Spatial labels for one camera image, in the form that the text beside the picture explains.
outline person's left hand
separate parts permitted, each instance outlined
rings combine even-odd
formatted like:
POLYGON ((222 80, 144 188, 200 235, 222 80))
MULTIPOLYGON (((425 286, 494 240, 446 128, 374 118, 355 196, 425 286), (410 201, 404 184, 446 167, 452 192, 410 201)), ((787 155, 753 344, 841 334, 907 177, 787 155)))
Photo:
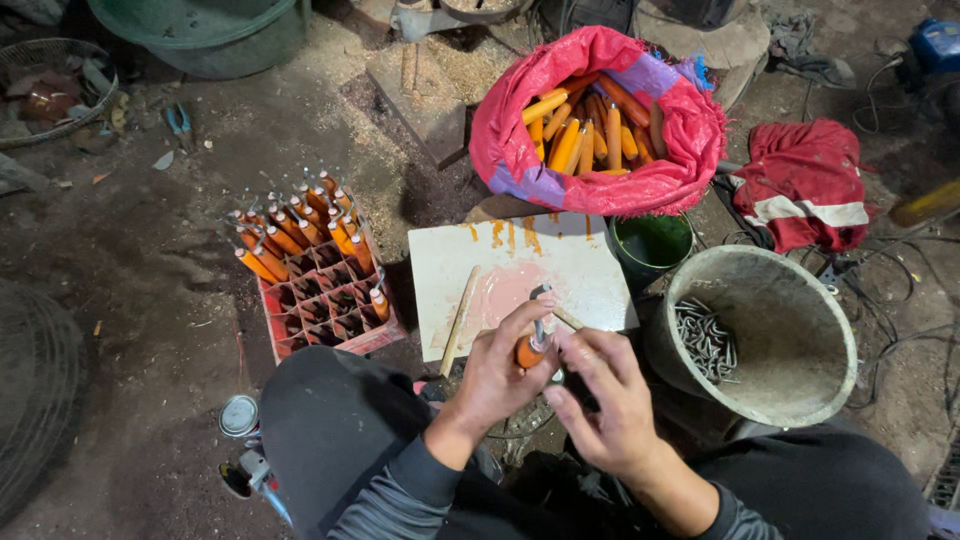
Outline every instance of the person's left hand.
POLYGON ((548 343, 543 360, 536 366, 523 369, 514 362, 516 341, 555 304, 552 299, 524 302, 495 331, 477 335, 460 390, 423 434, 427 450, 441 463, 462 469, 487 431, 532 402, 560 369, 557 348, 552 343, 548 343))

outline white board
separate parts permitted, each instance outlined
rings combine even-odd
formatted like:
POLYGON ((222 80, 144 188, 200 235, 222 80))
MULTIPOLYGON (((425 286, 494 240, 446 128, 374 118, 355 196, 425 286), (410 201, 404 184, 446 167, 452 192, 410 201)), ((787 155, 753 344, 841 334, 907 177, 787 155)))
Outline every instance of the white board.
MULTIPOLYGON (((440 360, 470 270, 480 279, 456 356, 477 333, 549 282, 558 304, 584 325, 619 331, 638 326, 630 291, 611 251, 603 216, 575 212, 418 229, 408 233, 423 361, 440 360)), ((547 331, 564 323, 544 319, 547 331)))

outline gray sleeve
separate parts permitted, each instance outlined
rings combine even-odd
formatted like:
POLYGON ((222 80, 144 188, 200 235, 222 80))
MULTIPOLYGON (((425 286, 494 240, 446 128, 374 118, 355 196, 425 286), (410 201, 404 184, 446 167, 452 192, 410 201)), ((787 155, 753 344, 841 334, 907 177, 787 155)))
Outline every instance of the gray sleeve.
POLYGON ((697 540, 783 540, 776 527, 744 506, 729 489, 717 483, 713 486, 720 493, 720 510, 713 525, 697 540))
POLYGON ((431 539, 444 523, 462 474, 437 461, 418 437, 373 477, 326 537, 431 539))

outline black pants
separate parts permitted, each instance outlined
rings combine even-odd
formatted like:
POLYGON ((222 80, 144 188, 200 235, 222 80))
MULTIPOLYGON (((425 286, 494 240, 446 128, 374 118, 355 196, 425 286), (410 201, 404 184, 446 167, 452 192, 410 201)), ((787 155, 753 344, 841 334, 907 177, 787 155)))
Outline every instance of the black pants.
MULTIPOLYGON (((321 346, 287 357, 264 388, 261 428, 298 536, 323 538, 370 478, 430 418, 429 405, 399 372, 321 346)), ((610 535, 597 530, 618 529, 612 524, 619 517, 613 514, 626 497, 616 485, 572 459, 547 454, 531 454, 521 477, 530 462, 539 463, 548 473, 543 480, 556 486, 550 504, 526 504, 522 494, 529 488, 518 490, 518 498, 468 468, 440 537, 596 538, 610 535), (561 496, 564 485, 591 495, 584 501, 561 496)), ((728 487, 788 539, 926 538, 920 490, 895 456, 863 435, 826 426, 790 430, 737 441, 689 464, 705 479, 728 487)))

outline blue pliers handle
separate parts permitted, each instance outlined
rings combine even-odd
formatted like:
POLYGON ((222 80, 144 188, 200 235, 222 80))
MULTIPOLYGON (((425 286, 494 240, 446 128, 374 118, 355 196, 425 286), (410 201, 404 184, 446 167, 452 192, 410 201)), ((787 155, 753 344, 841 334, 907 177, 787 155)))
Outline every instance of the blue pliers handle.
POLYGON ((183 123, 177 125, 177 115, 173 107, 167 108, 167 123, 173 128, 174 135, 188 134, 190 133, 190 116, 187 115, 186 110, 183 110, 183 105, 177 103, 177 109, 180 110, 180 117, 183 118, 183 123))

